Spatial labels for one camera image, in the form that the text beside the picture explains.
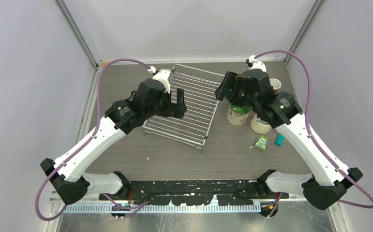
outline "wall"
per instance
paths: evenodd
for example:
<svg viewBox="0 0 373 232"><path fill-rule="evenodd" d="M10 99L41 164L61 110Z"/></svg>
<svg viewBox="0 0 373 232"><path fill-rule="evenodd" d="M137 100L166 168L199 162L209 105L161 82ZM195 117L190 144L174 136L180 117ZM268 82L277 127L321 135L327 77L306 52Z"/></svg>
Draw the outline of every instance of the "wall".
<svg viewBox="0 0 373 232"><path fill-rule="evenodd" d="M326 1L296 53L312 74L312 126L373 195L373 1ZM289 68L304 105L304 72L294 59ZM370 203L356 188L344 198ZM373 209L342 206L350 231L373 231Z"/></svg>
<svg viewBox="0 0 373 232"><path fill-rule="evenodd" d="M0 0L0 232L43 231L39 164L73 144L92 75L52 0Z"/></svg>
<svg viewBox="0 0 373 232"><path fill-rule="evenodd" d="M104 61L242 61L289 49L312 0L69 0ZM262 57L283 60L284 55Z"/></svg>

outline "metal rack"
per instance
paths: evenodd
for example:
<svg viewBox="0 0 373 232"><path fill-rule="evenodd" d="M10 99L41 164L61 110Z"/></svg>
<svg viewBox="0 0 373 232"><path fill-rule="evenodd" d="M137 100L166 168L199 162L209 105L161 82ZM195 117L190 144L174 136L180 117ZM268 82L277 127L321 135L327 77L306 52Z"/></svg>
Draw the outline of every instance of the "metal rack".
<svg viewBox="0 0 373 232"><path fill-rule="evenodd" d="M181 68L182 72L174 72L170 80L172 98L175 102L176 88L184 89L187 107L185 116L182 119L155 116L147 120L143 128L145 133L157 134L202 149L219 104L214 94L222 81L218 76L223 77L223 75L181 64L175 64L174 68L175 70ZM187 71L191 71L194 75L185 74L184 72ZM215 80L219 80L218 82L208 80L214 76Z"/></svg>

